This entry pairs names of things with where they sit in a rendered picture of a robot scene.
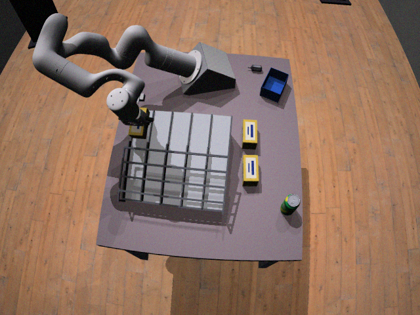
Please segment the yellow carton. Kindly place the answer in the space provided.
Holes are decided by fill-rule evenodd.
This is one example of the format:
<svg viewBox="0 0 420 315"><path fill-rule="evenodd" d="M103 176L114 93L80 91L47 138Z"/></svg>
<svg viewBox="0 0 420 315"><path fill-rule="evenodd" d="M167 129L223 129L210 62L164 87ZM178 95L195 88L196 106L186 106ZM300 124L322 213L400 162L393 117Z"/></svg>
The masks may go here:
<svg viewBox="0 0 420 315"><path fill-rule="evenodd" d="M257 186L259 182L258 155L243 155L242 186Z"/></svg>
<svg viewBox="0 0 420 315"><path fill-rule="evenodd" d="M140 108L150 117L150 112L147 108ZM129 136L132 138L146 139L148 128L146 126L132 126L129 127Z"/></svg>
<svg viewBox="0 0 420 315"><path fill-rule="evenodd" d="M257 120L243 120L242 149L256 150Z"/></svg>

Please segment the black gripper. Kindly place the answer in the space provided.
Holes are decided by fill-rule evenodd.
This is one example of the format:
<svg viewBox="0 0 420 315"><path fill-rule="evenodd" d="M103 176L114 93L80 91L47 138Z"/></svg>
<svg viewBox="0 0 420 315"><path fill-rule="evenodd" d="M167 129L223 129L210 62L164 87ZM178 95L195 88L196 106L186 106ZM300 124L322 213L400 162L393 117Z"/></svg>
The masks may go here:
<svg viewBox="0 0 420 315"><path fill-rule="evenodd" d="M148 127L150 125L150 123L153 122L153 121L154 121L154 118L147 117L147 114L139 108L139 115L134 121L129 122L129 123L124 122L124 121L121 121L121 122L125 125L146 126L146 127Z"/></svg>

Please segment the green drink can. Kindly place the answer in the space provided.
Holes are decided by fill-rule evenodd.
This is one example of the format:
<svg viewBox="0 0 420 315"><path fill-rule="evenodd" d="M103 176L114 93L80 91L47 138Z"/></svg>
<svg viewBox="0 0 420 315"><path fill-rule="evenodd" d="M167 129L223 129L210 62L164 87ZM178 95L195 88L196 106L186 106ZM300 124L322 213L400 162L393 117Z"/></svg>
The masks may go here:
<svg viewBox="0 0 420 315"><path fill-rule="evenodd" d="M288 195L281 204L280 210L284 215L291 215L300 205L300 199L296 194Z"/></svg>

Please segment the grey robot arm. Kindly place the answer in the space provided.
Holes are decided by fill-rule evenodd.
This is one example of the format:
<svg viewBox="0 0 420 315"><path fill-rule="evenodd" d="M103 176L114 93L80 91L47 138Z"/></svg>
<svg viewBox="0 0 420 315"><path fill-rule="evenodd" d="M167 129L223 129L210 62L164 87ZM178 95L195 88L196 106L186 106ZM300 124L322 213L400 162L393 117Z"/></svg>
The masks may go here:
<svg viewBox="0 0 420 315"><path fill-rule="evenodd" d="M46 19L32 56L35 69L85 98L109 81L122 82L122 88L109 93L106 103L117 117L127 123L138 117L138 103L144 102L146 96L142 93L144 81L125 71L133 65L141 50L146 51L144 62L147 66L177 74L183 84L193 82L202 67L203 58L199 51L194 50L187 55L158 45L142 26L129 26L116 48L110 48L103 35L91 32L80 32L63 41L67 29L68 20L63 14L55 13ZM117 69L90 73L66 59L74 54L99 56Z"/></svg>

